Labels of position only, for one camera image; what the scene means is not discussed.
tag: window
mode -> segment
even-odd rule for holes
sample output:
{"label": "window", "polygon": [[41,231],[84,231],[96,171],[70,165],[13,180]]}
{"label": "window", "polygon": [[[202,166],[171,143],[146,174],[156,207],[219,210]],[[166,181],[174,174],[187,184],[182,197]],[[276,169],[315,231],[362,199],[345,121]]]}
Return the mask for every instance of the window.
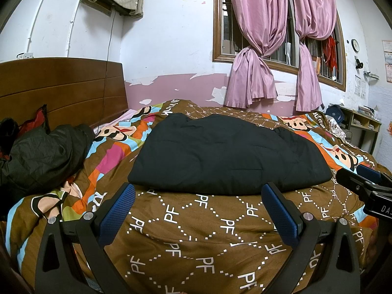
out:
{"label": "window", "polygon": [[[298,74],[299,66],[299,37],[295,33],[295,18],[293,0],[289,0],[287,12],[286,38],[282,45],[265,62],[269,68]],[[332,34],[336,42],[336,58],[338,69],[331,72],[323,58],[322,41],[306,38],[305,44],[312,58],[320,58],[320,71],[318,79],[321,83],[328,84],[343,91],[346,90],[346,63],[342,29],[339,19]],[[214,0],[214,47],[213,60],[217,62],[233,62],[236,54],[249,42],[243,37],[238,26],[231,0]]]}

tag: red hanging decoration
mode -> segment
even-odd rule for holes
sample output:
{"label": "red hanging decoration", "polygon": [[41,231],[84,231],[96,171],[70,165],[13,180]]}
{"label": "red hanging decoration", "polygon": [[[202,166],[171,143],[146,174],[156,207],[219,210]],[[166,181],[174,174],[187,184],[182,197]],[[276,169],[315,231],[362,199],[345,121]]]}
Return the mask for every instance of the red hanging decoration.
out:
{"label": "red hanging decoration", "polygon": [[323,41],[323,53],[324,60],[327,63],[331,73],[333,72],[334,68],[336,71],[338,71],[338,63],[336,60],[336,41],[332,36]]}

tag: wall socket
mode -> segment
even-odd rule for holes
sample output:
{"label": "wall socket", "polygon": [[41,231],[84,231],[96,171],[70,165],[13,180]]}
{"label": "wall socket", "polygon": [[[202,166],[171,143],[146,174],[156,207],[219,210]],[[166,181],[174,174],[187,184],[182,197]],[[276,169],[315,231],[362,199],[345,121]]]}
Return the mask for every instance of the wall socket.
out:
{"label": "wall socket", "polygon": [[33,53],[21,53],[16,58],[18,60],[23,60],[25,58],[33,58]]}

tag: wooden window frame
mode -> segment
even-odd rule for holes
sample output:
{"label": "wooden window frame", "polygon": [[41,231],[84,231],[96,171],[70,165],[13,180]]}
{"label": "wooden window frame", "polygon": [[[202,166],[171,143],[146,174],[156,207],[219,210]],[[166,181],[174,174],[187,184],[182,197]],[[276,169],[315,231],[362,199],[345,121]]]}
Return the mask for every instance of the wooden window frame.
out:
{"label": "wooden window frame", "polygon": [[[223,10],[222,10],[222,0],[214,0],[214,34],[213,34],[213,46],[212,46],[212,61],[213,62],[225,62],[225,63],[233,63],[236,55],[233,54],[222,54],[222,18],[223,18]],[[332,86],[342,91],[346,91],[346,52],[344,49],[344,38],[342,32],[342,26],[340,24],[339,15],[336,18],[336,26],[338,28],[338,35],[340,38],[340,43],[338,45],[340,49],[340,58],[341,61],[341,71],[342,71],[342,84],[335,82],[329,78],[318,75],[319,82]],[[294,66],[289,66],[286,64],[282,64],[279,62],[274,62],[270,60],[264,60],[267,66],[271,70],[277,70],[281,72],[286,72],[294,75],[298,75],[298,68]]]}

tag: clock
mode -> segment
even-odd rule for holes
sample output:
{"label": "clock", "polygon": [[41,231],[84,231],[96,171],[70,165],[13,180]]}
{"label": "clock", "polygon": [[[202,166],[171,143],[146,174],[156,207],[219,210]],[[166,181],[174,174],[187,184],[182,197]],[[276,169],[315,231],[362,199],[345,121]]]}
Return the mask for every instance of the clock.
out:
{"label": "clock", "polygon": [[356,53],[358,53],[358,52],[359,52],[359,44],[358,44],[358,41],[357,41],[356,39],[352,39],[352,40],[351,40],[351,45],[352,45],[352,48],[354,49],[354,51],[355,51]]}

